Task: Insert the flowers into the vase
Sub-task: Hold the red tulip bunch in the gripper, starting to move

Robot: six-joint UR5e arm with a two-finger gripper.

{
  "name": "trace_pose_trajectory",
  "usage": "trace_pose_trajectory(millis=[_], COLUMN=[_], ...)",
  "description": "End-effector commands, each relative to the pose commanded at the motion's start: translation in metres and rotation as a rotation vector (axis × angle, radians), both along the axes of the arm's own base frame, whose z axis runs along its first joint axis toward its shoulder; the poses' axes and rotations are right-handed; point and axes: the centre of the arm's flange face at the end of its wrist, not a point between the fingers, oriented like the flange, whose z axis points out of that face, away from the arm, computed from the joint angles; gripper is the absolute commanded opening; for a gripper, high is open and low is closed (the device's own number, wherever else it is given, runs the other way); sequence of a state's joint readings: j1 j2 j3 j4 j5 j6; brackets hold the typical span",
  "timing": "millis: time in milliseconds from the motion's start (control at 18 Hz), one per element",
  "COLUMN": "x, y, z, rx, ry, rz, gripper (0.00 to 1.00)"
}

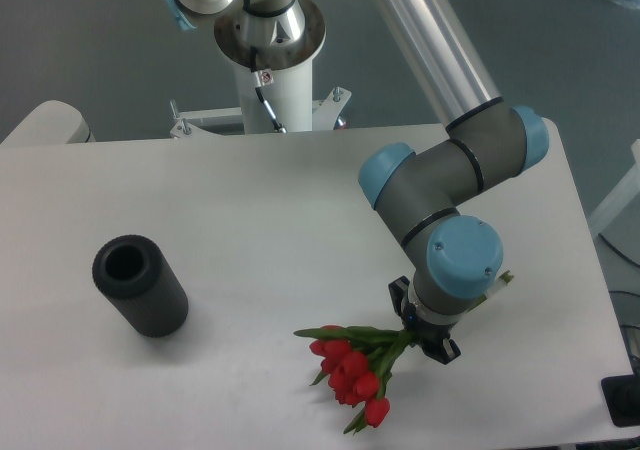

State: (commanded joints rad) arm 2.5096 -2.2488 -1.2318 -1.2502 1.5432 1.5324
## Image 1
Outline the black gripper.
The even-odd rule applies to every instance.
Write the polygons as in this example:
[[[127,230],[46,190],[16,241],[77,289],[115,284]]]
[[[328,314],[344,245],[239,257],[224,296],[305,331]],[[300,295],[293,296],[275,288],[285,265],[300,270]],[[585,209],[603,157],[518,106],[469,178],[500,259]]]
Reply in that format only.
[[[410,280],[400,276],[388,285],[394,313],[404,328],[420,340],[425,356],[447,365],[461,355],[456,342],[450,338],[451,329],[458,323],[458,315],[443,315],[422,304],[408,301]]]

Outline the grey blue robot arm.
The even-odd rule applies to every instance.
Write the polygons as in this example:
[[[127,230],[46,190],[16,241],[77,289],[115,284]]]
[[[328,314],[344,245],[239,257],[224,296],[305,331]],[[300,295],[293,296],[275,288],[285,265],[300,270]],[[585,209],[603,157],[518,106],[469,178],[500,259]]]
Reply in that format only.
[[[248,134],[332,128],[342,94],[312,99],[312,63],[326,37],[311,0],[165,0],[180,28],[215,20],[233,65]],[[395,313],[430,358],[460,351],[451,329],[493,284],[503,260],[496,231],[459,206],[539,163],[548,129],[533,110],[509,107],[448,0],[375,0],[447,132],[424,152],[389,144],[361,166],[359,185],[415,274],[391,283]]]

